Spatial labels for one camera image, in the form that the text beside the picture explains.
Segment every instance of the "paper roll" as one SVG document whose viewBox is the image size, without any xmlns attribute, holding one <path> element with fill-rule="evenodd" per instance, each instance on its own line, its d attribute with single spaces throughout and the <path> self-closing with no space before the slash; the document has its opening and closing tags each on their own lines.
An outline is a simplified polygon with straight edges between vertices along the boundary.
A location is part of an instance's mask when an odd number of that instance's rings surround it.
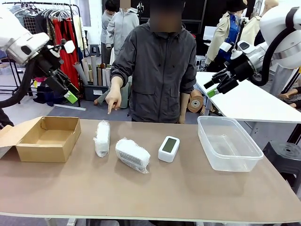
<svg viewBox="0 0 301 226">
<path fill-rule="evenodd" d="M 87 81 L 90 81 L 90 78 L 89 78 L 89 67 L 88 67 L 88 62 L 87 62 L 87 59 L 86 58 L 83 58 L 81 60 L 82 64 L 83 64 L 83 68 L 84 68 L 84 73 L 85 73 L 85 76 L 87 78 Z"/>
<path fill-rule="evenodd" d="M 93 81 L 93 74 L 92 74 L 92 71 L 89 71 L 89 77 L 90 77 L 90 81 Z"/>
<path fill-rule="evenodd" d="M 93 85 L 97 86 L 96 56 L 91 56 L 91 63 L 92 63 Z"/>
<path fill-rule="evenodd" d="M 103 86 L 107 86 L 107 78 L 106 78 L 106 74 L 105 74 L 105 69 L 102 69 L 103 75 L 102 75 L 102 79 L 103 79 Z"/>
<path fill-rule="evenodd" d="M 193 90 L 190 95 L 190 101 L 188 103 L 188 110 L 192 113 L 197 113 L 199 110 L 202 109 L 202 106 L 204 104 L 204 98 L 200 91 Z"/>
<path fill-rule="evenodd" d="M 103 80 L 102 80 L 102 70 L 101 70 L 101 68 L 97 69 L 97 81 L 98 81 L 98 85 L 102 86 Z"/>
<path fill-rule="evenodd" d="M 81 67 L 80 63 L 79 62 L 75 62 L 75 64 L 73 65 L 73 67 L 77 70 L 81 80 L 83 81 L 84 85 L 87 85 L 88 84 L 88 80 L 85 76 L 85 73 L 84 73 L 84 70 L 83 68 Z"/>
<path fill-rule="evenodd" d="M 106 80 L 107 80 L 107 86 L 110 87 L 111 86 L 111 82 L 110 82 L 110 75 L 111 75 L 111 72 L 110 72 L 110 68 L 106 68 L 105 69 L 105 77 L 106 77 Z"/>
</svg>

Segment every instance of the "cardboard box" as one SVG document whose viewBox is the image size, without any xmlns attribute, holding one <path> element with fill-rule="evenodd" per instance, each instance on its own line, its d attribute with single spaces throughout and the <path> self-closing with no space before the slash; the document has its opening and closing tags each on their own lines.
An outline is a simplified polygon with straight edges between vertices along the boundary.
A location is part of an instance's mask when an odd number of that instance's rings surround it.
<svg viewBox="0 0 301 226">
<path fill-rule="evenodd" d="M 79 118 L 39 117 L 0 130 L 0 147 L 16 146 L 21 161 L 66 162 L 80 133 Z"/>
</svg>

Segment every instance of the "white digital device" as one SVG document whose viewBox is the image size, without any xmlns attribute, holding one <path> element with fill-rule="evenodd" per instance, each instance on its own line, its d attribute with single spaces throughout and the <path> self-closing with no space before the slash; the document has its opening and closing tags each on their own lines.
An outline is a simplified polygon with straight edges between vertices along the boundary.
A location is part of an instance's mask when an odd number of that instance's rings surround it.
<svg viewBox="0 0 301 226">
<path fill-rule="evenodd" d="M 167 136 L 159 148 L 158 158 L 162 161 L 172 162 L 177 154 L 180 140 L 175 137 Z"/>
</svg>

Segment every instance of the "plastic stool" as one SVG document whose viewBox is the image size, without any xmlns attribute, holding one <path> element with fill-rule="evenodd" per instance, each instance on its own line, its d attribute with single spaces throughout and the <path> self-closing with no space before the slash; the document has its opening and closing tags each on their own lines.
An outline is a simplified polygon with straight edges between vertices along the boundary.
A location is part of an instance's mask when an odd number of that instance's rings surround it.
<svg viewBox="0 0 301 226">
<path fill-rule="evenodd" d="M 263 153 L 297 193 L 301 184 L 301 148 L 291 143 L 270 141 Z"/>
<path fill-rule="evenodd" d="M 90 45 L 90 56 L 97 56 L 100 57 L 100 49 L 98 44 L 91 44 Z"/>
</svg>

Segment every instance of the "bubble wrap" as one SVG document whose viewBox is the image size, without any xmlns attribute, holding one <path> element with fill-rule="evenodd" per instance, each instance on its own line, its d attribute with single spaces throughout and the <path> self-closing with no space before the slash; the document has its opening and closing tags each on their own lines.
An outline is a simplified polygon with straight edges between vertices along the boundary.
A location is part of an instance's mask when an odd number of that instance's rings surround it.
<svg viewBox="0 0 301 226">
<path fill-rule="evenodd" d="M 133 140 L 121 139 L 116 144 L 116 154 L 120 160 L 140 173 L 149 173 L 146 166 L 150 162 L 150 154 Z"/>
<path fill-rule="evenodd" d="M 97 127 L 95 141 L 95 152 L 98 157 L 103 158 L 109 153 L 110 148 L 110 124 L 102 120 Z"/>
</svg>

